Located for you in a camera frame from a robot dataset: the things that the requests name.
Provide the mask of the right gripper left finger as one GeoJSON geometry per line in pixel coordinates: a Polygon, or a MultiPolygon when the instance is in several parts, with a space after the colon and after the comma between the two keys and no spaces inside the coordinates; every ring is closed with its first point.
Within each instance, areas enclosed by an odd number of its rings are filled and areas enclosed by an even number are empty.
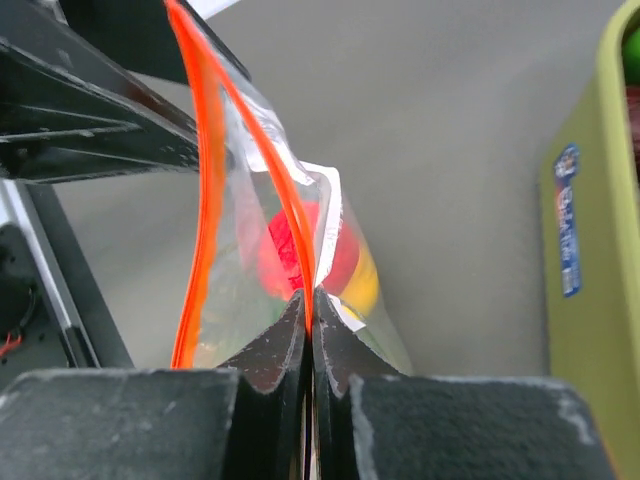
{"type": "Polygon", "coordinates": [[[215,369],[48,369],[1,394],[5,479],[302,479],[304,303],[215,369]]]}

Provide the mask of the clear zip top bag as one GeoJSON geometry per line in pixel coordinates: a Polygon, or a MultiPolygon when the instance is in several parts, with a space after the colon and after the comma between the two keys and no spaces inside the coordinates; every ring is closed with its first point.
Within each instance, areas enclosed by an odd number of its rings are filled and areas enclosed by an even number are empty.
{"type": "Polygon", "coordinates": [[[275,324],[294,296],[311,315],[325,292],[341,321],[407,373],[411,361],[381,291],[361,316],[339,295],[366,242],[333,167],[299,160],[270,102],[206,33],[185,1],[166,5],[191,89],[199,154],[196,242],[171,357],[222,364],[275,324]]]}

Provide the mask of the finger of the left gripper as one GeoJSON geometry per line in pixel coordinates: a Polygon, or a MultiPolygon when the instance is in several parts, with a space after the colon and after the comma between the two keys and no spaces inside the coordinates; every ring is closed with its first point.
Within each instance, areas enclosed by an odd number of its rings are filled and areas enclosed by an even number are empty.
{"type": "Polygon", "coordinates": [[[3,2],[2,177],[196,170],[195,122],[144,76],[187,80],[163,2],[3,2]]]}

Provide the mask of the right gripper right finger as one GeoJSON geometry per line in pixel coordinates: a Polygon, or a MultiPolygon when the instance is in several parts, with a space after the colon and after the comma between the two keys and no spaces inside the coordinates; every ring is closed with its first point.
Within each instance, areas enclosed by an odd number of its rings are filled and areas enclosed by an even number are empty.
{"type": "Polygon", "coordinates": [[[315,295],[322,479],[614,479],[590,409],[548,377],[400,373],[315,295]]]}

